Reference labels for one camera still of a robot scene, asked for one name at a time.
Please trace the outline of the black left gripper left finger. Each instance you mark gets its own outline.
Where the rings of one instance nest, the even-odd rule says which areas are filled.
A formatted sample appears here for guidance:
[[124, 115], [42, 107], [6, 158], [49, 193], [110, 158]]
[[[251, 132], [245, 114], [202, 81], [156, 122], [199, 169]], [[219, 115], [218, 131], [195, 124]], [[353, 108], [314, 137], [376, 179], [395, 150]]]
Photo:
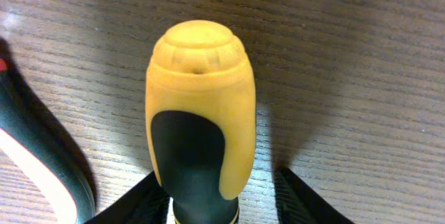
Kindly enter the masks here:
[[164, 224], [170, 196], [151, 172], [110, 207], [86, 224]]

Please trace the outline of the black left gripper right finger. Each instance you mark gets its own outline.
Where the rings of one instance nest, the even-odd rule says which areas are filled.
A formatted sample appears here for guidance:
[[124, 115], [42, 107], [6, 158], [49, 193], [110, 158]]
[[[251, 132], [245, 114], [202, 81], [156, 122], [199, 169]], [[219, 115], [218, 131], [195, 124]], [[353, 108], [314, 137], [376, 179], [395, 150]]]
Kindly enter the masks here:
[[274, 172], [279, 224], [353, 224], [289, 168]]

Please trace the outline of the yellow black stubby screwdriver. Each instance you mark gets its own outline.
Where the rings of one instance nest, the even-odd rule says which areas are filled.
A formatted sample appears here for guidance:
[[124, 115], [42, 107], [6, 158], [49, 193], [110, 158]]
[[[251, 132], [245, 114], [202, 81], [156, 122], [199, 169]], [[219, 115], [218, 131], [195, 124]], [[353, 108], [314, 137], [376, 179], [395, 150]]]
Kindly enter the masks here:
[[256, 146], [256, 92], [240, 39], [191, 20], [157, 41], [146, 74], [147, 142], [177, 223], [236, 223]]

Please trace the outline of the orange handled pliers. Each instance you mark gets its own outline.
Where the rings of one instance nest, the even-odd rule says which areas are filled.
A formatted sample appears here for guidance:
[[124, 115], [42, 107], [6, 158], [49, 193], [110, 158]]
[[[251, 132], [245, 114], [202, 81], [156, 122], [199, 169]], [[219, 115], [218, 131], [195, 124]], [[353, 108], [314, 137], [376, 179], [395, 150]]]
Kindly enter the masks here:
[[91, 187], [72, 153], [30, 110], [1, 59], [1, 150], [39, 188], [59, 223], [85, 223], [95, 215]]

